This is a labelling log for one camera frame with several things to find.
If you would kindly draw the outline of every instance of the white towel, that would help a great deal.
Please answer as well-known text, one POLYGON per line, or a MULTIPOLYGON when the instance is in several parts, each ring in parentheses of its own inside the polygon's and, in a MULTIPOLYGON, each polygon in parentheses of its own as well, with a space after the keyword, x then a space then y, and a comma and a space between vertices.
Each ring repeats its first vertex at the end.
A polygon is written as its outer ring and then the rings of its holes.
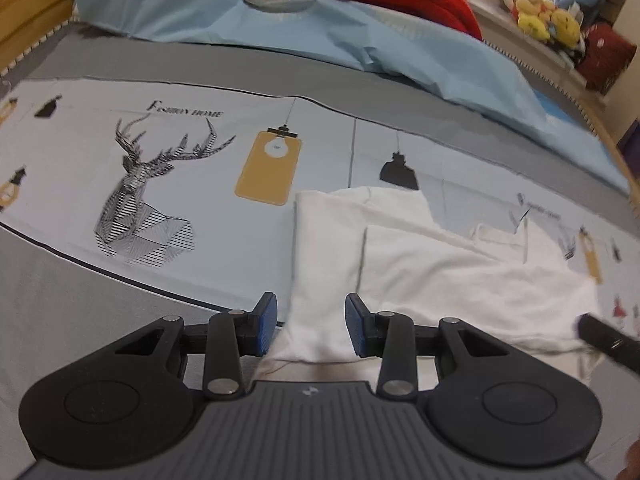
MULTIPOLYGON (((361 187, 296 196, 289 319, 256 378, 375 384, 380 360, 356 356, 344 322, 350 292, 372 312, 430 325, 459 317, 536 356, 554 352, 553 364, 574 376, 587 373, 574 320, 597 310, 593 280, 568 270, 533 222, 516 234, 478 226, 464 238, 435 224, 419 191, 361 187)), ((433 387, 433 360, 418 364, 420 387, 433 387)))

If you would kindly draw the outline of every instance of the stuffed toy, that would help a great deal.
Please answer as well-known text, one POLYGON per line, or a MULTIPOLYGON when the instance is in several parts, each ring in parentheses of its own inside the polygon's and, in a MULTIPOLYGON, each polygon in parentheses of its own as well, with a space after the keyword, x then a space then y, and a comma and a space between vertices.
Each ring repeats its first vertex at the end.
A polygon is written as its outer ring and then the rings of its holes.
POLYGON ((546 41, 551 37, 542 20, 533 14, 521 12, 518 16, 518 28, 534 40, 546 41))
POLYGON ((550 39, 547 23, 556 6, 551 0, 504 0, 518 28, 538 41, 550 39))
POLYGON ((580 25, 567 10, 554 10, 551 13, 548 27, 551 36, 565 47, 575 48, 578 45, 580 25))

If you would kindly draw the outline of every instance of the wooden bed frame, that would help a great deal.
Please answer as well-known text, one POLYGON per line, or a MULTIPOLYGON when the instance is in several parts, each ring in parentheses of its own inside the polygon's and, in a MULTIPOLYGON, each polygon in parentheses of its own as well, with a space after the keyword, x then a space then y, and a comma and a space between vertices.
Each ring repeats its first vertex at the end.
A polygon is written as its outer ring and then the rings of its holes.
MULTIPOLYGON (((0 0, 0 71, 52 28, 71 16, 73 0, 0 0)), ((634 180, 616 143, 594 108, 578 100, 594 124, 600 140, 629 180, 630 203, 640 218, 640 186, 634 180)))

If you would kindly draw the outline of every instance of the deer head print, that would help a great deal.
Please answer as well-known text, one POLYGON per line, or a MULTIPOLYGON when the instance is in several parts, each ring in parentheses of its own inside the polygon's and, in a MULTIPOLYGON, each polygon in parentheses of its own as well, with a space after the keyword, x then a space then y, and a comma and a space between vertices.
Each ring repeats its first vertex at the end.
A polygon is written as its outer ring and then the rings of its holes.
POLYGON ((178 146, 160 150, 158 156, 143 162, 140 139, 146 130, 133 138, 130 131, 148 117, 149 114, 124 127, 120 119, 116 125, 116 142, 126 153, 122 158, 126 175, 106 200, 95 235, 98 245, 109 256, 118 255, 129 263, 160 266, 184 250, 194 248, 193 232, 188 220, 165 216, 142 200, 146 184, 152 178, 173 170, 172 162, 210 157, 224 150, 236 137, 215 148, 218 134, 206 119, 209 135, 202 145, 196 144, 187 150, 189 136, 185 134, 178 146))

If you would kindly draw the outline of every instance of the lamp print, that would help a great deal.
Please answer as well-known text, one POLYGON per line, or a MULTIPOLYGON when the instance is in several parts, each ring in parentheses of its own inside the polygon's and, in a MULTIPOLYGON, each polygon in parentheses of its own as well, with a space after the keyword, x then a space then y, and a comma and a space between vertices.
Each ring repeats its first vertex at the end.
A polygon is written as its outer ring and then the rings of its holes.
POLYGON ((640 337, 640 308, 634 305, 634 332, 640 337))
POLYGON ((9 99, 2 108, 0 108, 0 126, 4 123, 11 113, 15 110, 15 107, 18 104, 18 99, 9 99))
POLYGON ((520 219, 517 219, 513 213, 511 211, 509 211, 509 220, 511 220, 511 223, 513 224, 513 227, 515 228, 515 230, 513 231, 514 233, 518 232, 518 227, 520 227, 520 223, 525 219, 525 216, 527 216, 529 214, 529 211, 531 211, 531 208, 528 208, 523 215, 520 217, 520 219))
POLYGON ((26 174, 24 167, 22 167, 14 173, 11 180, 0 186, 0 213, 18 200, 20 183, 26 174))
POLYGON ((398 150, 391 155, 391 160, 385 162, 380 170, 380 180, 394 184, 395 186, 405 187, 418 191, 418 180, 415 177, 415 171, 406 164, 404 155, 400 153, 400 133, 396 132, 398 141, 398 150))
POLYGON ((584 253, 584 259, 587 262, 589 274, 594 280, 596 280, 598 285, 602 285, 602 272, 600 271, 600 264, 598 262, 598 255, 596 254, 596 247, 593 243, 593 238, 591 238, 591 235, 584 227, 580 228, 578 237, 580 238, 580 244, 582 246, 582 252, 584 253))
POLYGON ((575 256, 575 236, 569 234, 562 226, 559 226, 559 229, 564 240, 562 240, 562 238, 558 238, 558 246, 564 254, 564 259, 570 260, 575 256))
POLYGON ((62 95, 56 95, 51 101, 47 101, 45 105, 35 113, 34 117, 49 119, 58 107, 58 99, 62 99, 62 95))
POLYGON ((285 123, 258 132, 236 183, 236 196, 271 205, 285 205, 293 183, 302 141, 285 123))
POLYGON ((626 310, 622 308, 622 302, 620 301, 619 295, 616 294, 616 297, 613 300, 613 318, 616 321, 616 325, 620 330, 625 327, 625 317, 627 316, 626 310))
POLYGON ((622 257, 620 256, 620 249, 616 245, 616 241, 611 239, 611 252, 613 253, 613 259, 616 263, 620 263, 622 261, 622 257))

